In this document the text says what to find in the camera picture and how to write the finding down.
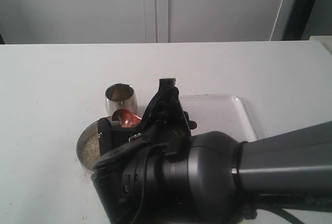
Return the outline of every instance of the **copper scoop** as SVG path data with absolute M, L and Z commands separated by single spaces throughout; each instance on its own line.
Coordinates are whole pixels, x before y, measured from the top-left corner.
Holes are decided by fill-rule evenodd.
M 112 115 L 112 121 L 120 121 L 121 127 L 134 127 L 141 123 L 142 118 L 127 109 L 116 110 Z

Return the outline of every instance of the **white table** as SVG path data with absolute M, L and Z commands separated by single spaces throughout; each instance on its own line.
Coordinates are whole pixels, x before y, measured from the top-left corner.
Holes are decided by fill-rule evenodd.
M 332 120 L 332 56 L 315 41 L 12 45 L 0 58 L 1 223 L 108 223 L 75 146 L 116 82 L 141 105 L 161 77 L 176 77 L 181 94 L 235 94 L 259 138 Z M 261 211 L 255 223 L 287 222 Z

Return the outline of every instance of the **white tray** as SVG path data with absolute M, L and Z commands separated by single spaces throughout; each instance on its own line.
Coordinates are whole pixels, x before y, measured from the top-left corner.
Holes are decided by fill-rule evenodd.
M 197 123 L 192 135 L 221 131 L 236 141 L 257 140 L 255 130 L 241 99 L 232 94 L 186 95 L 179 97 L 190 120 Z

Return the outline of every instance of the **white cabinet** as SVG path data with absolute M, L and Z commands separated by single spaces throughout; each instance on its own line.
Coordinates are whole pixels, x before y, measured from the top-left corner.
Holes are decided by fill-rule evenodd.
M 279 40 L 293 0 L 0 0 L 6 43 Z

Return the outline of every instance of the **metal cup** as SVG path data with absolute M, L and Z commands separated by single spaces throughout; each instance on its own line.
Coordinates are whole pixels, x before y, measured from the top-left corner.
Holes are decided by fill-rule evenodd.
M 137 114 L 137 99 L 133 87 L 129 84 L 118 83 L 110 86 L 105 92 L 105 103 L 108 115 L 118 109 L 127 109 Z

